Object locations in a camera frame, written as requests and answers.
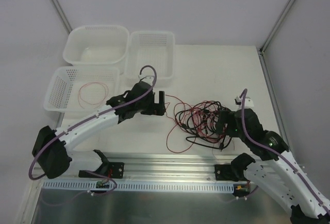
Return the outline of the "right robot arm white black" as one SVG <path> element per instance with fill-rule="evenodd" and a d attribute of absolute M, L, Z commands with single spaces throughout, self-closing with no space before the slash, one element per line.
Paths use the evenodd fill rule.
<path fill-rule="evenodd" d="M 215 165 L 217 180 L 255 183 L 287 212 L 291 223 L 329 223 L 329 199 L 304 174 L 279 134 L 265 130 L 250 108 L 218 113 L 216 130 L 241 139 L 260 161 L 242 153 L 230 164 Z"/>

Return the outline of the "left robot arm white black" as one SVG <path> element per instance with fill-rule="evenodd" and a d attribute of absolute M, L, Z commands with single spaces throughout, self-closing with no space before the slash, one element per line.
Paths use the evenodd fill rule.
<path fill-rule="evenodd" d="M 113 165 L 98 149 L 77 152 L 74 148 L 99 131 L 116 126 L 137 113 L 163 116 L 166 112 L 165 93 L 159 91 L 159 101 L 150 83 L 139 81 L 131 90 L 114 96 L 105 105 L 75 124 L 66 128 L 40 129 L 32 155 L 28 176 L 31 180 L 43 177 L 55 179 L 66 172 L 78 173 L 81 178 L 109 178 Z"/>

